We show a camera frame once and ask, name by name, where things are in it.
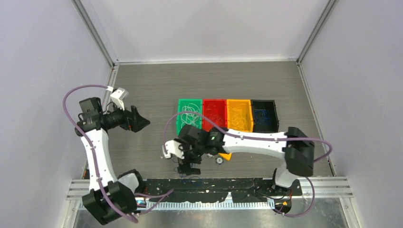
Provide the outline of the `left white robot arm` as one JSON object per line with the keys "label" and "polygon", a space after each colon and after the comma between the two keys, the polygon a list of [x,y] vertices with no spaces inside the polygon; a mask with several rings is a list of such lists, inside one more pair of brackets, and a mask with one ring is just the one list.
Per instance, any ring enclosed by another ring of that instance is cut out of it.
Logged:
{"label": "left white robot arm", "polygon": [[117,209],[127,215],[137,212],[135,197],[142,196],[146,189],[143,178],[135,169],[115,175],[108,130],[121,127],[136,133],[150,121],[142,117],[134,105],[130,110],[114,106],[113,111],[105,112],[98,97],[82,100],[79,105],[82,112],[75,131],[85,147],[90,172],[89,193],[82,196],[82,202],[101,225],[106,225],[121,217]]}

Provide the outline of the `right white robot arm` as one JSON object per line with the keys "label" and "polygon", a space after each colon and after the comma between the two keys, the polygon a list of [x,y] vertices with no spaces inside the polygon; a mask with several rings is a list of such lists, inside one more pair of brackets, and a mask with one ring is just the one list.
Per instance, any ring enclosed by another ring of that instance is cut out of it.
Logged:
{"label": "right white robot arm", "polygon": [[315,144],[296,127],[286,132],[249,133],[218,127],[206,131],[187,124],[165,146],[178,158],[178,172],[186,175],[200,174],[190,163],[201,163],[203,154],[245,152],[278,158],[282,164],[275,169],[271,182],[278,195],[285,194],[295,179],[313,175]]}

